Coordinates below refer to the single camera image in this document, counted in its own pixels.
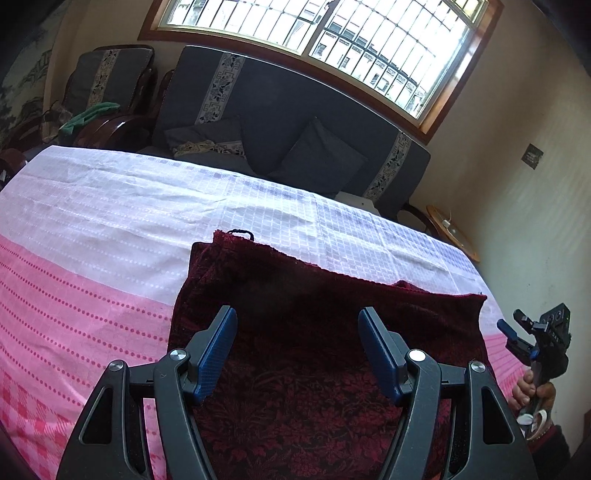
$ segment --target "beige wall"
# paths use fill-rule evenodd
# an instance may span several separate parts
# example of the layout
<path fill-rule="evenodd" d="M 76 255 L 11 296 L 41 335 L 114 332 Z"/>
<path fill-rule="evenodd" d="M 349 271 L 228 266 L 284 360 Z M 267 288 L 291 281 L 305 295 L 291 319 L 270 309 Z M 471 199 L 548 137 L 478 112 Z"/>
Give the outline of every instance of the beige wall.
<path fill-rule="evenodd" d="M 81 53 L 137 43 L 151 4 L 73 2 L 77 14 L 63 26 L 71 40 L 54 53 L 67 67 L 54 76 L 52 99 L 61 98 Z M 571 309 L 571 361 L 556 381 L 554 416 L 573 447 L 591 408 L 591 78 L 530 0 L 504 4 L 488 48 L 428 145 L 431 163 L 412 201 L 452 210 L 506 317 L 520 308 L 537 318 L 562 301 Z M 162 75 L 183 46 L 151 44 Z M 536 171 L 520 161 L 529 143 L 544 151 Z"/>

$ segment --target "dark red cloth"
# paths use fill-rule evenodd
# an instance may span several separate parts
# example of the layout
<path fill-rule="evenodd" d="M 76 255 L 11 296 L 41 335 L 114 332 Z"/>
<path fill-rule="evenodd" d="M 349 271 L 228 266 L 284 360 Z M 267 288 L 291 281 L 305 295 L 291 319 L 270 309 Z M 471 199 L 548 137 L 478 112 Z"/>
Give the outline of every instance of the dark red cloth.
<path fill-rule="evenodd" d="M 379 392 L 359 311 L 373 306 L 410 348 L 465 367 L 488 364 L 478 328 L 485 299 L 332 273 L 219 231 L 194 244 L 168 347 L 185 346 L 222 305 L 236 309 L 222 376 L 194 410 L 219 480 L 375 479 L 400 410 Z M 442 468 L 448 425 L 444 401 L 426 478 Z"/>

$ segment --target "electrical outlet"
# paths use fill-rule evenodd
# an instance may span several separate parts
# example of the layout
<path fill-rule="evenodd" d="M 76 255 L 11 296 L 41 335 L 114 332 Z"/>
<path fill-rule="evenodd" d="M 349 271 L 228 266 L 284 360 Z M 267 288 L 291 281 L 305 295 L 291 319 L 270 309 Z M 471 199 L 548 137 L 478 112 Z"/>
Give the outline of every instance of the electrical outlet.
<path fill-rule="evenodd" d="M 542 152 L 538 147 L 530 144 L 530 146 L 527 147 L 527 150 L 525 150 L 523 157 L 521 157 L 521 160 L 523 160 L 535 170 L 535 168 L 538 166 L 538 163 L 540 163 L 542 155 L 544 155 L 544 152 Z"/>

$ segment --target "window frame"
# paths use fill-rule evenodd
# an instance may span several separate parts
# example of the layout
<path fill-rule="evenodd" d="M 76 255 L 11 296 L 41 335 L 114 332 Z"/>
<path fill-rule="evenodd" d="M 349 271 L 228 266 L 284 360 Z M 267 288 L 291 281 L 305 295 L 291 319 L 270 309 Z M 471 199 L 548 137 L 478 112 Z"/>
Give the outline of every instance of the window frame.
<path fill-rule="evenodd" d="M 481 13 L 479 24 L 473 30 L 471 38 L 465 42 L 423 113 L 416 119 L 359 80 L 312 56 L 304 56 L 304 53 L 298 54 L 284 47 L 235 33 L 178 26 L 162 27 L 162 18 L 170 10 L 169 3 L 170 0 L 152 0 L 138 41 L 172 41 L 218 48 L 286 67 L 350 96 L 425 145 L 432 139 L 472 74 L 504 7 L 500 0 L 488 0 L 488 7 Z M 324 19 L 327 20 L 329 14 L 327 12 Z M 317 25 L 317 32 L 313 37 L 322 32 L 321 24 L 324 23 L 326 21 Z"/>

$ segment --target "pink bedsheet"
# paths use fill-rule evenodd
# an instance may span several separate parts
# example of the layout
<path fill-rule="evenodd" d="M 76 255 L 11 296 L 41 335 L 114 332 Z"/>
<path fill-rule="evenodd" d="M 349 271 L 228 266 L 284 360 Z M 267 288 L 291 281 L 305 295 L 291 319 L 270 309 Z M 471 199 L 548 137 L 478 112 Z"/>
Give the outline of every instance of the pink bedsheet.
<path fill-rule="evenodd" d="M 105 366 L 165 354 L 190 246 L 213 232 L 262 242 L 330 271 L 438 293 L 484 293 L 480 331 L 508 393 L 522 372 L 501 310 L 450 245 L 302 190 L 178 161 L 50 147 L 0 192 L 0 421 L 41 480 L 53 480 Z M 165 463 L 146 409 L 157 479 Z"/>
<path fill-rule="evenodd" d="M 0 236 L 0 421 L 41 480 L 56 477 L 86 399 L 108 363 L 166 353 L 172 307 L 73 274 Z M 146 427 L 165 478 L 153 403 Z"/>

